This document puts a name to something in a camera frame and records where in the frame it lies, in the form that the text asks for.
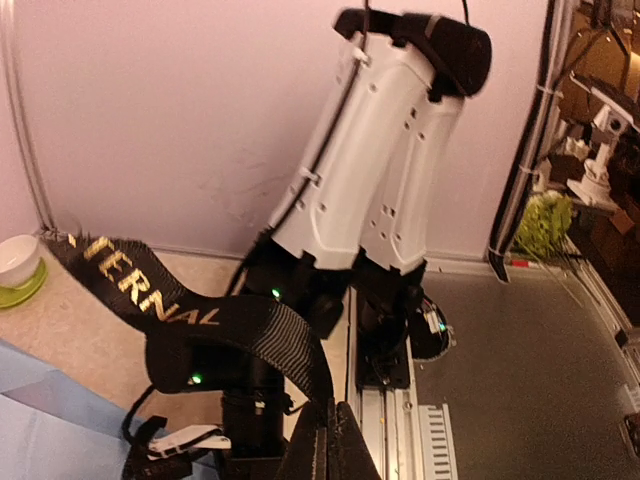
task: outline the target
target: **wire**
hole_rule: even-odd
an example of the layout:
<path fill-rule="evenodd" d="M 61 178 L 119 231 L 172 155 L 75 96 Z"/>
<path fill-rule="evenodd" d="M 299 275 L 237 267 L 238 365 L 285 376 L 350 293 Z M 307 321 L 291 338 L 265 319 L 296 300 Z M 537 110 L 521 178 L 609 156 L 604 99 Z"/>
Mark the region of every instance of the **wire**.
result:
<path fill-rule="evenodd" d="M 576 68 L 578 63 L 580 63 L 580 61 L 589 54 L 589 52 L 591 51 L 593 46 L 596 44 L 596 42 L 600 40 L 608 32 L 609 32 L 609 29 L 603 28 L 602 30 L 598 30 L 595 33 L 595 35 L 593 35 L 589 39 L 589 42 L 585 45 L 585 47 L 582 49 L 580 54 L 571 63 L 569 63 L 569 65 L 565 66 L 562 69 L 562 71 L 558 74 L 558 77 L 553 82 L 553 90 L 558 89 L 558 86 L 560 85 L 560 82 L 564 79 L 564 77 L 566 77 L 567 74 L 569 74 L 574 68 Z M 569 50 L 567 50 L 566 55 L 567 57 L 569 56 Z"/>
<path fill-rule="evenodd" d="M 547 1 L 547 14 L 545 17 L 544 30 L 542 34 L 542 47 L 540 49 L 540 59 L 538 61 L 538 73 L 537 84 L 546 85 L 548 82 L 549 68 L 550 68 L 550 39 L 551 30 L 553 26 L 554 18 L 554 0 Z M 531 137 L 536 130 L 536 123 L 538 116 L 540 115 L 540 109 L 543 107 L 543 93 L 541 90 L 536 90 L 533 101 L 529 108 L 529 114 L 527 115 L 527 121 L 520 141 L 518 142 L 518 149 L 516 151 L 511 170 L 509 171 L 509 177 L 507 179 L 507 187 L 505 188 L 500 204 L 498 206 L 498 212 L 496 213 L 491 227 L 491 235 L 489 237 L 489 249 L 488 257 L 489 263 L 493 267 L 498 279 L 503 282 L 508 282 L 509 276 L 504 267 L 504 254 L 513 242 L 517 225 L 522 219 L 524 214 L 524 208 L 526 202 L 526 193 L 530 188 L 528 182 L 524 182 L 520 175 L 520 167 L 527 163 L 529 160 L 529 148 L 531 143 Z"/>
<path fill-rule="evenodd" d="M 553 143 L 551 145 L 551 147 L 549 147 L 549 150 L 547 150 L 542 155 L 538 155 L 538 157 L 536 158 L 536 164 L 538 162 L 544 160 L 545 158 L 547 158 L 549 155 L 554 153 L 556 150 L 558 150 L 558 148 L 560 148 L 560 146 L 565 142 L 566 139 L 567 139 L 567 137 L 562 137 L 562 138 L 559 138 L 558 140 L 556 140 L 555 143 Z"/>
<path fill-rule="evenodd" d="M 131 432 L 129 430 L 131 428 L 131 422 L 133 421 L 133 417 L 135 417 L 138 410 L 140 410 L 140 407 L 142 406 L 142 404 L 149 398 L 149 396 L 153 392 L 155 392 L 155 390 L 156 389 L 153 385 L 149 385 L 147 389 L 142 393 L 142 395 L 140 395 L 140 397 L 133 403 L 133 405 L 131 406 L 131 409 L 127 412 L 127 415 L 124 417 L 124 420 L 122 422 L 122 436 L 127 441 L 127 443 L 132 447 L 136 445 L 136 440 L 133 437 L 133 435 L 131 435 Z M 165 457 L 170 457 L 171 455 L 177 455 L 179 453 L 182 453 L 192 447 L 195 447 L 198 443 L 206 440 L 207 438 L 211 438 L 217 435 L 222 435 L 222 430 L 219 428 L 214 428 L 203 433 L 202 435 L 199 435 L 198 437 L 192 440 L 189 440 L 188 442 L 178 445 L 177 447 L 172 447 L 168 450 L 164 450 L 162 452 L 159 452 L 157 450 L 152 450 L 148 448 L 146 445 L 145 446 L 136 445 L 136 446 L 143 449 L 144 453 L 149 457 L 165 458 Z"/>
<path fill-rule="evenodd" d="M 360 38 L 360 50 L 366 53 L 367 41 L 369 30 L 371 28 L 371 9 L 369 7 L 369 0 L 364 0 L 364 12 L 363 12 L 363 23 L 362 23 L 362 37 Z M 322 158 L 324 157 L 325 152 L 331 142 L 331 138 L 335 133 L 335 130 L 340 121 L 340 117 L 342 116 L 342 112 L 347 104 L 347 101 L 351 97 L 351 92 L 353 90 L 353 86 L 355 85 L 356 79 L 358 78 L 358 74 L 360 73 L 360 69 L 362 67 L 362 60 L 355 58 L 353 59 L 353 70 L 351 71 L 351 75 L 349 76 L 349 80 L 347 85 L 342 93 L 342 97 L 340 97 L 340 103 L 338 104 L 338 108 L 336 109 L 333 118 L 331 119 L 331 123 L 329 128 L 327 129 L 324 138 L 322 140 L 322 144 L 318 149 L 314 160 L 309 167 L 309 172 L 311 175 L 304 177 L 302 180 L 302 184 L 299 188 L 296 189 L 296 194 L 293 199 L 289 202 L 289 205 L 285 209 L 284 213 L 276 220 L 273 226 L 263 230 L 258 237 L 258 241 L 254 244 L 249 254 L 240 262 L 240 265 L 236 268 L 229 285 L 227 286 L 227 290 L 225 292 L 225 296 L 228 297 L 233 294 L 233 291 L 236 289 L 238 282 L 240 281 L 240 277 L 247 269 L 250 259 L 253 258 L 253 254 L 255 254 L 256 249 L 260 247 L 263 243 L 266 243 L 269 239 L 273 238 L 273 236 L 282 228 L 287 219 L 291 216 L 291 213 L 294 211 L 298 202 L 302 199 L 302 196 L 306 193 L 307 188 L 312 183 L 309 177 L 313 177 L 317 172 L 320 163 L 322 162 Z"/>
<path fill-rule="evenodd" d="M 298 413 L 300 410 L 302 410 L 305 405 L 306 405 L 306 403 L 303 403 L 302 405 L 298 405 L 296 408 L 290 408 L 288 410 L 285 410 L 284 413 L 287 416 L 294 415 L 294 414 Z"/>
<path fill-rule="evenodd" d="M 445 331 L 442 332 L 441 334 L 442 347 L 440 348 L 440 352 L 438 352 L 434 357 L 421 358 L 417 360 L 419 362 L 427 363 L 427 362 L 433 362 L 435 360 L 438 360 L 439 358 L 444 356 L 449 350 L 451 350 L 451 347 L 454 345 L 454 341 L 453 341 L 454 331 L 453 331 L 453 327 L 447 324 L 447 317 L 445 317 L 444 312 L 440 310 L 440 307 L 438 307 L 438 305 L 433 300 L 431 300 L 431 298 L 429 298 L 427 294 L 424 292 L 422 294 L 422 299 L 423 299 L 423 303 L 427 304 L 429 310 L 436 313 L 440 323 L 442 323 L 446 327 Z"/>
<path fill-rule="evenodd" d="M 462 8 L 464 9 L 464 21 L 467 22 L 467 25 L 471 25 L 469 23 L 469 6 L 467 5 L 467 0 L 462 0 Z"/>
<path fill-rule="evenodd" d="M 344 365 L 350 365 L 349 362 L 349 349 L 351 348 L 351 322 L 353 321 L 353 319 L 351 318 L 351 302 L 354 301 L 355 299 L 352 298 L 351 295 L 351 287 L 347 288 L 347 295 L 348 295 L 348 300 L 347 300 L 347 348 L 346 348 L 346 355 L 345 355 L 345 359 L 344 359 Z M 345 400 L 348 402 L 353 402 L 353 399 L 349 397 L 349 385 L 351 384 L 351 380 L 349 378 L 349 368 L 347 368 L 347 375 L 344 376 L 344 392 L 345 392 Z"/>

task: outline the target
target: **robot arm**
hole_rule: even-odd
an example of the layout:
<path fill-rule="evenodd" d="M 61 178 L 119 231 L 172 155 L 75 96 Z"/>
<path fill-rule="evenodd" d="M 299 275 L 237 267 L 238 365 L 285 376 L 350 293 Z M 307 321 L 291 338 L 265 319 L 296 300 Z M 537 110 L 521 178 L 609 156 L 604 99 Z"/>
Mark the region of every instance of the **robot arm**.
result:
<path fill-rule="evenodd" d="M 614 212 L 619 207 L 609 196 L 607 167 L 620 135 L 629 126 L 640 131 L 640 109 L 631 98 L 602 80 L 577 75 L 571 75 L 571 80 L 604 105 L 592 122 L 601 138 L 598 154 L 595 159 L 585 160 L 582 180 L 568 180 L 567 185 L 586 205 Z"/>
<path fill-rule="evenodd" d="M 234 275 L 229 292 L 246 272 L 240 296 L 190 292 L 139 242 L 48 242 L 81 283 L 145 332 L 153 387 L 223 390 L 223 431 L 231 440 L 223 480 L 271 480 L 282 468 L 295 478 L 377 476 L 349 406 L 332 398 L 318 337 L 331 333 L 353 285 L 362 306 L 353 335 L 359 386 L 407 387 L 409 375 L 392 370 L 408 371 L 407 325 L 423 301 L 433 172 L 464 98 L 489 71 L 487 34 L 444 17 L 345 10 L 335 28 L 353 48 L 298 175 Z M 284 375 L 311 401 L 288 446 Z M 142 445 L 132 442 L 130 459 L 142 470 L 171 464 L 147 458 L 154 432 L 141 428 Z M 170 455 L 194 442 L 177 442 Z M 341 442 L 361 458 L 335 460 L 337 471 L 326 462 L 341 455 Z"/>

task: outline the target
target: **white wall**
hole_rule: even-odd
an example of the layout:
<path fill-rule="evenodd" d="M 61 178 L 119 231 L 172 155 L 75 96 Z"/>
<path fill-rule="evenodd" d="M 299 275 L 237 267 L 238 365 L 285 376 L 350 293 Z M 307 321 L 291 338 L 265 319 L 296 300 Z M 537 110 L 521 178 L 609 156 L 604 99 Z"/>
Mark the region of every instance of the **white wall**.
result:
<path fill-rule="evenodd" d="M 494 61 L 440 171 L 434 252 L 484 252 L 533 92 L 545 3 L 469 0 Z M 344 6 L 17 2 L 27 112 L 57 216 L 156 245 L 243 252 L 316 121 Z M 459 0 L 373 6 L 462 17 Z"/>
<path fill-rule="evenodd" d="M 22 168 L 0 50 L 0 242 L 38 229 L 38 218 Z"/>

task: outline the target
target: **black cable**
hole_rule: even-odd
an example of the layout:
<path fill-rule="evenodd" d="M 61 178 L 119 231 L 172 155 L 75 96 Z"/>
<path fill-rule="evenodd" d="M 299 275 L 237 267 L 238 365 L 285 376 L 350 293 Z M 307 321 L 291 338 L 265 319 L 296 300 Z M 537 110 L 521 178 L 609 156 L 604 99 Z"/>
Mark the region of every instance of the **black cable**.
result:
<path fill-rule="evenodd" d="M 612 14 L 613 14 L 613 0 L 608 0 L 604 5 L 603 23 L 605 25 L 611 25 Z"/>
<path fill-rule="evenodd" d="M 607 29 L 607 28 L 602 29 L 602 30 L 598 30 L 595 33 L 595 35 L 593 35 L 589 39 L 589 42 L 587 42 L 587 44 L 582 49 L 580 54 L 569 65 L 565 66 L 562 69 L 562 71 L 558 74 L 558 77 L 553 82 L 553 90 L 557 90 L 558 89 L 558 87 L 560 86 L 560 82 L 562 82 L 564 77 L 566 77 L 567 74 L 569 74 L 574 68 L 576 68 L 578 63 L 580 63 L 580 61 L 589 54 L 589 52 L 591 51 L 593 46 L 596 44 L 596 42 L 598 40 L 600 40 L 602 38 L 602 36 L 607 34 L 608 32 L 609 32 L 609 29 Z"/>
<path fill-rule="evenodd" d="M 600 23 L 600 11 L 602 10 L 602 0 L 593 0 L 591 7 L 591 28 L 596 28 Z"/>
<path fill-rule="evenodd" d="M 578 39 L 582 38 L 582 35 L 584 35 L 585 33 L 589 33 L 591 31 L 592 31 L 591 27 L 584 27 L 573 34 L 573 37 L 571 37 L 571 40 L 569 40 L 569 43 L 567 44 L 567 50 L 564 55 L 563 64 L 567 63 L 567 58 L 569 57 L 569 53 L 571 52 L 571 50 L 573 50 L 573 47 L 575 46 L 575 43 L 578 41 Z"/>
<path fill-rule="evenodd" d="M 306 405 L 306 403 L 303 403 L 302 405 L 298 405 L 296 408 L 290 408 L 289 410 L 286 410 L 284 413 L 287 416 L 293 415 L 298 413 L 300 410 L 302 410 L 304 408 L 304 406 Z"/>
<path fill-rule="evenodd" d="M 547 158 L 549 155 L 551 155 L 553 152 L 555 152 L 558 148 L 560 148 L 560 146 L 564 143 L 564 141 L 566 140 L 566 137 L 562 137 L 559 138 L 558 140 L 556 140 L 550 147 L 549 150 L 547 150 L 545 153 L 543 153 L 542 155 L 539 155 L 536 158 L 536 164 L 538 164 L 539 162 L 541 162 L 542 160 L 544 160 L 545 158 Z"/>
<path fill-rule="evenodd" d="M 433 360 L 437 360 L 438 358 L 442 357 L 451 347 L 451 333 L 449 330 L 451 327 L 447 322 L 447 317 L 445 316 L 444 312 L 440 309 L 440 307 L 438 307 L 437 303 L 431 300 L 431 298 L 429 298 L 427 294 L 424 292 L 422 293 L 422 299 L 423 299 L 423 303 L 426 303 L 429 309 L 432 312 L 435 312 L 436 316 L 438 317 L 438 321 L 445 327 L 444 331 L 440 332 L 440 338 L 442 338 L 442 345 L 440 346 L 440 351 L 437 353 L 435 357 L 423 359 L 424 361 L 431 362 Z"/>
<path fill-rule="evenodd" d="M 542 34 L 542 48 L 540 50 L 540 60 L 538 61 L 538 73 L 537 73 L 537 85 L 545 85 L 547 81 L 547 75 L 549 74 L 549 58 L 550 58 L 550 45 L 549 41 L 551 38 L 551 28 L 553 24 L 553 11 L 554 11 L 555 2 L 554 0 L 547 1 L 547 14 L 545 19 L 544 31 Z M 517 185 L 519 177 L 520 177 L 520 166 L 522 160 L 525 156 L 527 148 L 529 146 L 529 140 L 533 131 L 535 129 L 536 122 L 538 120 L 539 110 L 542 106 L 543 93 L 542 90 L 536 89 L 533 97 L 533 101 L 531 102 L 531 106 L 529 108 L 529 113 L 527 115 L 527 121 L 525 123 L 524 130 L 522 135 L 520 136 L 520 141 L 518 142 L 518 149 L 516 151 L 513 164 L 511 165 L 511 170 L 509 171 L 509 177 L 507 179 L 506 187 L 502 193 L 502 198 L 500 199 L 500 205 L 498 207 L 498 212 L 493 221 L 493 226 L 491 227 L 491 235 L 489 237 L 489 249 L 488 249 L 488 259 L 489 263 L 493 267 L 494 272 L 498 276 L 498 278 L 503 281 L 508 281 L 507 271 L 504 268 L 504 254 L 511 242 L 513 241 L 513 237 L 515 235 L 513 225 L 510 229 L 507 230 L 505 234 L 503 234 L 503 228 L 505 227 L 504 222 L 507 219 L 507 211 L 512 208 L 512 201 L 515 197 L 514 187 Z M 529 191 L 530 185 L 527 184 L 524 187 L 523 197 L 518 199 L 518 204 L 516 205 L 516 211 L 513 216 L 513 224 L 518 225 L 522 215 L 524 213 L 524 206 L 526 206 L 526 201 L 524 200 L 526 193 Z"/>
<path fill-rule="evenodd" d="M 133 405 L 131 406 L 131 409 L 127 412 L 127 415 L 124 417 L 124 420 L 122 422 L 122 436 L 127 441 L 127 443 L 131 446 L 134 446 L 136 444 L 135 438 L 133 437 L 133 435 L 131 435 L 131 432 L 129 430 L 131 428 L 131 423 L 133 422 L 133 418 L 135 417 L 138 410 L 140 410 L 140 407 L 142 406 L 142 404 L 149 398 L 149 396 L 153 392 L 155 392 L 155 390 L 156 389 L 153 385 L 149 385 L 147 389 L 142 393 L 142 395 L 140 395 L 140 398 L 138 398 L 133 403 Z M 150 457 L 163 458 L 163 457 L 168 457 L 171 455 L 176 455 L 178 453 L 185 452 L 186 450 L 192 447 L 195 447 L 198 443 L 217 435 L 222 435 L 222 430 L 219 428 L 214 428 L 209 430 L 208 432 L 203 433 L 202 435 L 199 435 L 198 437 L 192 440 L 189 440 L 188 442 L 185 442 L 181 445 L 178 445 L 177 447 L 173 447 L 162 452 L 159 452 L 157 450 L 151 450 L 146 445 L 138 445 L 138 447 L 144 449 L 144 453 Z"/>
<path fill-rule="evenodd" d="M 471 25 L 469 23 L 469 6 L 467 5 L 467 0 L 462 0 L 462 8 L 464 9 L 464 21 L 467 22 L 467 25 Z"/>
<path fill-rule="evenodd" d="M 351 322 L 357 321 L 357 319 L 351 318 L 351 302 L 355 301 L 357 302 L 356 298 L 353 298 L 353 295 L 351 295 L 351 287 L 347 288 L 347 295 L 348 295 L 348 300 L 347 300 L 347 345 L 349 346 L 346 349 L 345 352 L 345 357 L 344 357 L 344 365 L 349 365 L 349 348 L 351 346 Z M 345 392 L 345 400 L 347 402 L 353 402 L 353 398 L 349 398 L 349 384 L 351 379 L 349 378 L 349 375 L 347 373 L 347 375 L 344 376 L 344 392 Z"/>
<path fill-rule="evenodd" d="M 362 50 L 365 53 L 366 53 L 367 40 L 368 40 L 368 34 L 370 29 L 370 22 L 371 22 L 371 9 L 369 7 L 369 0 L 364 0 L 364 18 L 363 18 L 363 25 L 362 25 L 362 38 L 360 39 L 360 50 Z M 278 220 L 276 220 L 273 226 L 262 231 L 262 233 L 258 237 L 258 241 L 254 244 L 249 254 L 242 260 L 240 265 L 238 265 L 235 272 L 233 273 L 233 277 L 231 278 L 229 285 L 227 286 L 225 296 L 230 296 L 235 290 L 236 286 L 238 285 L 238 282 L 240 281 L 240 277 L 246 270 L 249 264 L 249 260 L 252 258 L 252 254 L 256 251 L 256 248 L 258 248 L 263 242 L 266 242 L 267 240 L 272 238 L 280 230 L 280 228 L 284 225 L 284 223 L 290 217 L 293 210 L 296 208 L 296 205 L 298 205 L 298 202 L 300 201 L 302 196 L 306 193 L 309 185 L 312 183 L 309 177 L 313 177 L 315 175 L 315 173 L 318 170 L 318 167 L 320 166 L 320 163 L 322 162 L 322 157 L 324 156 L 329 146 L 329 143 L 331 142 L 331 138 L 335 133 L 335 130 L 340 121 L 340 117 L 342 116 L 342 112 L 344 111 L 347 101 L 351 97 L 353 86 L 355 85 L 356 79 L 358 78 L 358 74 L 360 73 L 362 61 L 358 58 L 354 58 L 353 64 L 354 64 L 353 70 L 351 72 L 351 75 L 349 76 L 347 85 L 342 93 L 342 97 L 340 98 L 340 103 L 338 104 L 338 108 L 336 109 L 336 112 L 333 115 L 333 118 L 331 119 L 331 124 L 329 125 L 329 128 L 327 129 L 324 135 L 322 144 L 320 145 L 320 148 L 318 149 L 318 152 L 316 153 L 316 156 L 313 162 L 311 163 L 311 166 L 308 169 L 310 172 L 310 175 L 305 177 L 302 180 L 302 184 L 298 189 L 296 189 L 296 194 L 291 200 L 291 202 L 289 202 L 289 205 L 285 209 L 284 213 L 280 216 Z"/>

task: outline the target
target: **black strap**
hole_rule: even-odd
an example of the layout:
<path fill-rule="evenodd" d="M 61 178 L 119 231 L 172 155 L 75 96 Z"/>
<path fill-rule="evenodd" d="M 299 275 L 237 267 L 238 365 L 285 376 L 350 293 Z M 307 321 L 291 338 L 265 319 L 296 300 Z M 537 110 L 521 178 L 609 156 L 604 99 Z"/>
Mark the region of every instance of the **black strap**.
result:
<path fill-rule="evenodd" d="M 320 340 L 293 310 L 265 297 L 211 298 L 194 293 L 139 241 L 71 236 L 47 236 L 44 241 L 76 280 L 147 339 L 238 348 L 278 369 L 309 398 L 277 478 L 307 474 L 317 480 L 380 478 L 348 405 L 336 409 Z M 123 478 L 131 478 L 134 470 L 140 471 L 140 462 L 148 461 L 143 446 L 162 420 L 154 417 L 137 432 L 133 443 L 139 448 L 132 449 Z M 160 463 L 151 464 L 154 471 L 148 471 L 155 477 L 149 478 L 182 475 L 187 461 L 186 455 L 157 460 Z"/>
<path fill-rule="evenodd" d="M 48 237 L 45 243 L 76 280 L 133 328 L 147 336 L 161 332 L 176 341 L 226 345 L 261 358 L 326 418 L 333 398 L 329 366 L 318 337 L 289 307 L 266 297 L 212 298 L 192 292 L 139 241 L 83 236 Z M 132 279 L 137 296 L 129 286 Z"/>

